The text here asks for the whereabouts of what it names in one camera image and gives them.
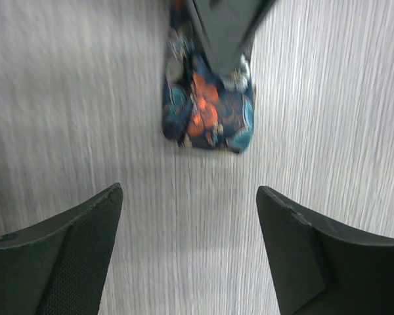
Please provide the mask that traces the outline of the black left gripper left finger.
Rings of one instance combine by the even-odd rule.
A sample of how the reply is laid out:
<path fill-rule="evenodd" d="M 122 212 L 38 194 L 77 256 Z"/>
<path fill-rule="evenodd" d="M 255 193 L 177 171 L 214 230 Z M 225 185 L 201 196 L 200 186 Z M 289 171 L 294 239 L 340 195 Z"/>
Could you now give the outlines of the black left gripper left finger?
<path fill-rule="evenodd" d="M 0 314 L 97 314 L 123 202 L 115 183 L 0 237 Z"/>

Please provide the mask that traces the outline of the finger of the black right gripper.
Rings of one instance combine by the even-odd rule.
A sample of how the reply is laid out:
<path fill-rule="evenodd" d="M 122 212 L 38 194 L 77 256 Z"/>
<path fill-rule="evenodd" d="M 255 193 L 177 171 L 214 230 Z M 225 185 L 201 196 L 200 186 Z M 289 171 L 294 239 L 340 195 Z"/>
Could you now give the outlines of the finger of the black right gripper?
<path fill-rule="evenodd" d="M 215 74 L 229 74 L 250 44 L 271 0 L 191 0 L 186 2 L 197 48 Z"/>

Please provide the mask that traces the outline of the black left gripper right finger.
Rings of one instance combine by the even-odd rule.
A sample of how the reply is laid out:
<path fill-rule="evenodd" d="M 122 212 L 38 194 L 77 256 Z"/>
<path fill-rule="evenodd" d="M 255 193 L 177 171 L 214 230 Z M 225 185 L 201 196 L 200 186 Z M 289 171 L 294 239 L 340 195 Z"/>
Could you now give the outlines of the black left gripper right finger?
<path fill-rule="evenodd" d="M 268 186 L 256 203 L 281 314 L 394 314 L 394 238 L 338 222 Z"/>

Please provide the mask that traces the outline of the navy floral silk tie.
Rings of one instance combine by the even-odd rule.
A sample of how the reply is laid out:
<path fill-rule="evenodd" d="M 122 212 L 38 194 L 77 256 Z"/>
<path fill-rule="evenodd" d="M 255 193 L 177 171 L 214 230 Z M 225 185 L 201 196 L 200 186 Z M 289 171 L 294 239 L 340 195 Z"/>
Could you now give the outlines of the navy floral silk tie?
<path fill-rule="evenodd" d="M 254 130 L 253 45 L 231 78 L 209 67 L 184 1 L 170 3 L 162 89 L 162 131 L 179 146 L 242 153 Z"/>

